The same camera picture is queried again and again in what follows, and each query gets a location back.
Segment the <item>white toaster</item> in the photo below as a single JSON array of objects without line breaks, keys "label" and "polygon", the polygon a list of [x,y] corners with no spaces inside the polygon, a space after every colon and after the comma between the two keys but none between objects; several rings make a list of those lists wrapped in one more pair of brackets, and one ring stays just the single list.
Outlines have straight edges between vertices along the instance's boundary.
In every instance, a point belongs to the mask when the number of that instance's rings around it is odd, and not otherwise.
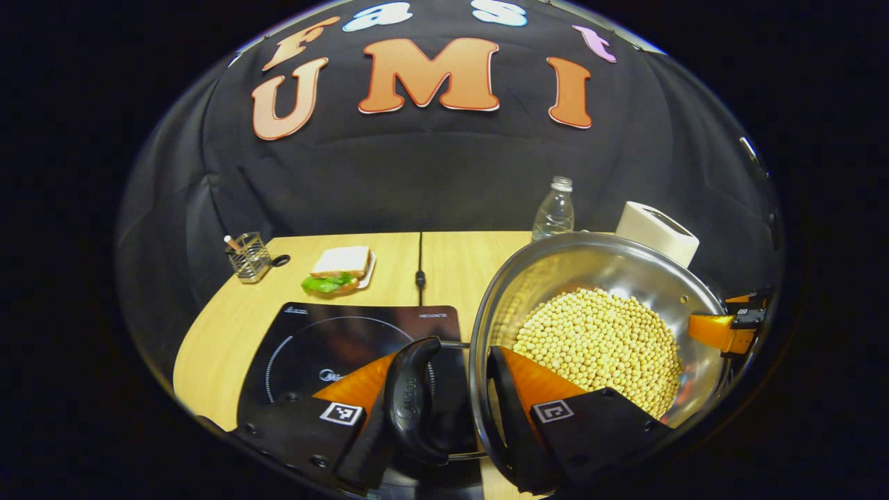
[{"label": "white toaster", "polygon": [[675,219],[644,203],[627,201],[614,235],[649,247],[683,268],[692,262],[699,238]]}]

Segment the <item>pile of soybeans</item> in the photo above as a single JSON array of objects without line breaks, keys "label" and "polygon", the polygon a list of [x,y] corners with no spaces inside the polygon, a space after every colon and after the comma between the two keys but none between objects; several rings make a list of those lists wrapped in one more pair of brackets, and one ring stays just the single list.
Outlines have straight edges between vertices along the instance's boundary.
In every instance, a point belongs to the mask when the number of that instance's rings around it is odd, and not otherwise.
[{"label": "pile of soybeans", "polygon": [[582,390],[616,389],[651,417],[663,417],[679,393],[675,333],[635,297],[562,292],[525,317],[511,349]]}]

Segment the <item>sandwich with lettuce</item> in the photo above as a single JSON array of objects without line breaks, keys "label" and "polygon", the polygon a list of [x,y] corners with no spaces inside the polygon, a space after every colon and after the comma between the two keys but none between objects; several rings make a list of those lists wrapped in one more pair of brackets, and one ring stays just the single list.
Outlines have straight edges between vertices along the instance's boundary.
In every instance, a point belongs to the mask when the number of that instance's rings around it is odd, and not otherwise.
[{"label": "sandwich with lettuce", "polygon": [[309,294],[346,294],[355,291],[365,275],[369,247],[352,246],[329,248],[322,253],[301,288]]}]

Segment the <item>black induction cooktop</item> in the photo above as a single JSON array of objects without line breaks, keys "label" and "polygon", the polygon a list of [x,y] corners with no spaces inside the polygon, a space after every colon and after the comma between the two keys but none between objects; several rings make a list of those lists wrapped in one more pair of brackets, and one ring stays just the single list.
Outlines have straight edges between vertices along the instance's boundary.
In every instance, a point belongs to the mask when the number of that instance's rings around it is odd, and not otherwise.
[{"label": "black induction cooktop", "polygon": [[[454,307],[287,303],[247,370],[236,428],[247,415],[277,399],[314,395],[422,338],[437,338],[443,344],[460,341]],[[406,401],[407,417],[423,417],[422,430],[432,443],[458,455],[458,460],[426,465],[399,450],[387,431],[392,459],[380,487],[365,496],[319,486],[286,471],[334,500],[483,500],[463,352],[442,346],[426,367],[425,384],[411,383]]]}]

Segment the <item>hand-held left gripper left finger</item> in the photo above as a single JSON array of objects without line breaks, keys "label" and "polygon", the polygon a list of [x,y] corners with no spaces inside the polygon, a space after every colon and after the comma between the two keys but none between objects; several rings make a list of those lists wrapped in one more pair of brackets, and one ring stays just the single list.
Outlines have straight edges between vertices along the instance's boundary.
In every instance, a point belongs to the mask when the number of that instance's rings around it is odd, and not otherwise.
[{"label": "hand-held left gripper left finger", "polygon": [[382,393],[394,358],[378,358],[314,395],[277,399],[231,435],[307,481],[365,496],[380,487],[392,459]]}]

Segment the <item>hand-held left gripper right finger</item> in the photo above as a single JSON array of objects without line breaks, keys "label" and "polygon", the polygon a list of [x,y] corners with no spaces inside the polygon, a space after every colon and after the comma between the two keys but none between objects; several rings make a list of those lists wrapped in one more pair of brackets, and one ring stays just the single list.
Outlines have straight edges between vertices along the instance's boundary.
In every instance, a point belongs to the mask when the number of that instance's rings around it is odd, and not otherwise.
[{"label": "hand-held left gripper right finger", "polygon": [[581,389],[504,346],[491,348],[487,376],[506,465],[521,492],[546,494],[616,474],[671,433],[619,390]]}]

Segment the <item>clear plastic water bottle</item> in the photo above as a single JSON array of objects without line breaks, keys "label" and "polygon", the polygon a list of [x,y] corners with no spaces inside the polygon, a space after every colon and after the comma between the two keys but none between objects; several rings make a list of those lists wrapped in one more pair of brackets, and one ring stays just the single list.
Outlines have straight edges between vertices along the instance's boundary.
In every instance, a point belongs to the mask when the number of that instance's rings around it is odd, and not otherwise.
[{"label": "clear plastic water bottle", "polygon": [[572,179],[560,175],[553,177],[550,191],[537,209],[531,229],[531,240],[543,240],[574,231],[573,192]]}]

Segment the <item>stainless steel pot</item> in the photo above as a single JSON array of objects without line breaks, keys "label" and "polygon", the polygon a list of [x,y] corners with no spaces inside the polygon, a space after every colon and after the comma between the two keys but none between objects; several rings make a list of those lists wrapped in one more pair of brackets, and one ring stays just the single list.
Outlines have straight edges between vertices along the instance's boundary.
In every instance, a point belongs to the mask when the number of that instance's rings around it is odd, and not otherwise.
[{"label": "stainless steel pot", "polygon": [[687,333],[689,316],[720,315],[724,308],[692,272],[675,260],[621,237],[590,232],[530,243],[493,276],[479,306],[471,342],[466,345],[469,397],[477,434],[486,456],[513,485],[499,428],[497,396],[487,376],[487,358],[493,346],[511,349],[525,317],[537,305],[577,288],[599,288],[620,297],[635,297],[658,313],[675,333],[683,361],[679,392],[670,410],[657,418],[671,428],[671,433],[638,462],[664,449],[681,428],[695,421],[699,411],[712,406],[730,378],[729,360],[718,349],[695,341]]}]

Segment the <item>black backdrop cloth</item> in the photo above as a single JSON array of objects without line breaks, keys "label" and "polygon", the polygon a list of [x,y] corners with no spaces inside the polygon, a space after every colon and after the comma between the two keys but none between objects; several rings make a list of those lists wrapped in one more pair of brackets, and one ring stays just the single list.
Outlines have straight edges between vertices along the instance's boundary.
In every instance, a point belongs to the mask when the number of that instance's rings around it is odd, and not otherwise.
[{"label": "black backdrop cloth", "polygon": [[225,234],[529,231],[556,175],[580,230],[645,203],[718,294],[780,287],[754,142],[669,54],[542,0],[344,0],[224,56],[147,138],[115,231],[125,324],[172,379]]}]

